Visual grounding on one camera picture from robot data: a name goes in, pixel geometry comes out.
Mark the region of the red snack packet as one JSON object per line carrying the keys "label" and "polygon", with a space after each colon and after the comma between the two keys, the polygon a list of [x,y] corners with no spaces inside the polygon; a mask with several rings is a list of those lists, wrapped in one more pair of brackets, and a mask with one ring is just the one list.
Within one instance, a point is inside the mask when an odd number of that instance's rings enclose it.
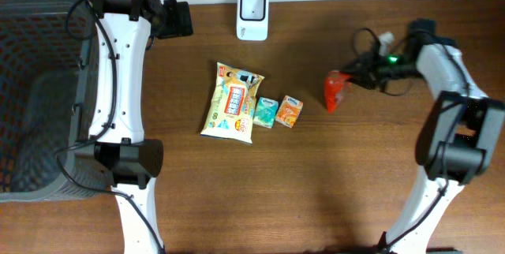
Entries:
{"label": "red snack packet", "polygon": [[342,102],[346,90],[350,87],[351,75],[338,70],[330,71],[324,80],[324,98],[329,113],[333,113]]}

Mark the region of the orange tissue pack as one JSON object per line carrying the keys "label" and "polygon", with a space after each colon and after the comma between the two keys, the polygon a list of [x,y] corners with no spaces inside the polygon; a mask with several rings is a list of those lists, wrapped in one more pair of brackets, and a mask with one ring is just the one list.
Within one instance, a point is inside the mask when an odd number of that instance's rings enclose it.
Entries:
{"label": "orange tissue pack", "polygon": [[275,115],[275,121],[289,128],[293,128],[302,108],[303,102],[301,100],[286,95]]}

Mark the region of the yellow wet wipes pack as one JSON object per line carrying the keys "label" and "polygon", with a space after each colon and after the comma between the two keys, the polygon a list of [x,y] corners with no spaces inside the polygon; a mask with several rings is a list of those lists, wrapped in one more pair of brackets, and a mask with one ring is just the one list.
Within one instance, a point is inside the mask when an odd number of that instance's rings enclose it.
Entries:
{"label": "yellow wet wipes pack", "polygon": [[264,76],[217,63],[215,90],[201,136],[252,143],[256,93]]}

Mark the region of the teal tissue pack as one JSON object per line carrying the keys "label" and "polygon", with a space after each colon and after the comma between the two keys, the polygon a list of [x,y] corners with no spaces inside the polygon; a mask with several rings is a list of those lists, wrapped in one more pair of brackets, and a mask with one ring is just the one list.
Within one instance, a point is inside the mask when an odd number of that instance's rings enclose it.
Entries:
{"label": "teal tissue pack", "polygon": [[279,108],[278,101],[260,97],[256,105],[256,110],[253,117],[253,123],[255,125],[271,129],[274,125],[275,115],[277,113],[278,108]]}

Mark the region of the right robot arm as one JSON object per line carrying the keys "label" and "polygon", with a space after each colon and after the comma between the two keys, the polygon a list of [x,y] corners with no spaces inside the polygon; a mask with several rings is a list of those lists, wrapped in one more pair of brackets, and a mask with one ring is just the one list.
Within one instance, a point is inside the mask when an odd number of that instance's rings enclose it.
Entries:
{"label": "right robot arm", "polygon": [[489,167],[504,125],[504,103],[474,82],[457,43],[417,18],[395,45],[373,36],[371,48],[334,72],[343,83],[387,91],[392,80],[420,78],[433,107],[414,151],[417,177],[395,224],[383,232],[378,253],[429,253],[429,240],[451,201]]}

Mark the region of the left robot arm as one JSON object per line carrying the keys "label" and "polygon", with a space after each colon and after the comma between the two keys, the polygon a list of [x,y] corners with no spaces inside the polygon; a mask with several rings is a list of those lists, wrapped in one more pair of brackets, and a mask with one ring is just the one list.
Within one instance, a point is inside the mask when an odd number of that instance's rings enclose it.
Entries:
{"label": "left robot arm", "polygon": [[155,212],[155,181],[163,165],[163,142],[144,136],[141,95],[144,55],[157,39],[189,36],[187,2],[177,0],[80,0],[99,41],[95,111],[88,138],[69,147],[105,173],[92,192],[118,202],[124,251],[164,253]]}

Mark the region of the grey plastic basket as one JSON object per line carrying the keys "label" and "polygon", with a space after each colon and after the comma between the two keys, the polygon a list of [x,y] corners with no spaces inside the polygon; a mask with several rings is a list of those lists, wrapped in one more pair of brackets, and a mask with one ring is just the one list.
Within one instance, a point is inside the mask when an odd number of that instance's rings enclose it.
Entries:
{"label": "grey plastic basket", "polygon": [[1,2],[2,202],[85,200],[109,184],[63,150],[88,138],[98,80],[97,40],[78,39],[95,24],[76,1]]}

